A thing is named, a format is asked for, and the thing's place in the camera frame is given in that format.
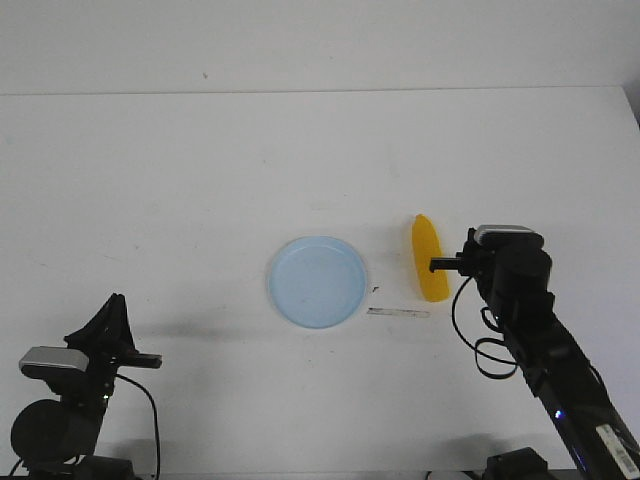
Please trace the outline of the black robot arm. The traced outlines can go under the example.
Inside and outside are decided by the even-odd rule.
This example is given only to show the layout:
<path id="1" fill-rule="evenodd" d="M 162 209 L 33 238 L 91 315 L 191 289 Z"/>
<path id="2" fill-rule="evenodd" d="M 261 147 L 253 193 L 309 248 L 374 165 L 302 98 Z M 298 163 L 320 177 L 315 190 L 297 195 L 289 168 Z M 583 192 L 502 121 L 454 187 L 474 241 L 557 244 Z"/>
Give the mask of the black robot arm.
<path id="1" fill-rule="evenodd" d="M 95 448 L 104 416 L 122 380 L 142 391 L 153 415 L 155 471 L 161 473 L 158 409 L 139 382 L 119 373 L 122 367 L 158 369 L 162 357 L 140 352 L 134 343 L 125 296 L 113 293 L 79 330 L 64 337 L 64 347 L 34 346 L 19 360 L 27 378 L 43 381 L 54 399 L 26 406 L 10 432 L 15 468 L 28 479 L 136 479 L 129 459 L 98 456 Z"/>
<path id="2" fill-rule="evenodd" d="M 578 473 L 585 479 L 636 479 L 639 444 L 616 411 L 604 381 L 558 320 L 548 289 L 551 257 L 535 231 L 513 225 L 470 229 L 453 258 L 429 255 L 429 270 L 453 270 L 474 281 L 485 305 L 481 315 L 494 337 L 470 344 L 508 350 L 507 379 L 521 372 L 544 406 Z"/>

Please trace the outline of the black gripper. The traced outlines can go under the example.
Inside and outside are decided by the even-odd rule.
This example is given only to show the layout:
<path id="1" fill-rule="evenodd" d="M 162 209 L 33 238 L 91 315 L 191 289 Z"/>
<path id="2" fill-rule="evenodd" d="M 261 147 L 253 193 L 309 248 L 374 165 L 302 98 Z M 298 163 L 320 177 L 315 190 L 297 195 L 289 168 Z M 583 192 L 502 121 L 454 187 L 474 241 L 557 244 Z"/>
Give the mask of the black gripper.
<path id="1" fill-rule="evenodd" d="M 99 405 L 109 403 L 120 368 L 159 369 L 162 365 L 161 355 L 136 350 L 122 294 L 113 293 L 93 318 L 66 335 L 64 342 L 70 349 L 93 356 L 87 369 L 88 384 Z"/>
<path id="2" fill-rule="evenodd" d="M 429 271 L 457 271 L 473 279 L 481 298 L 492 310 L 504 310 L 522 297 L 548 292 L 552 260 L 544 245 L 539 248 L 518 242 L 484 248 L 473 239 L 477 228 L 468 230 L 463 249 L 456 257 L 432 257 Z"/>

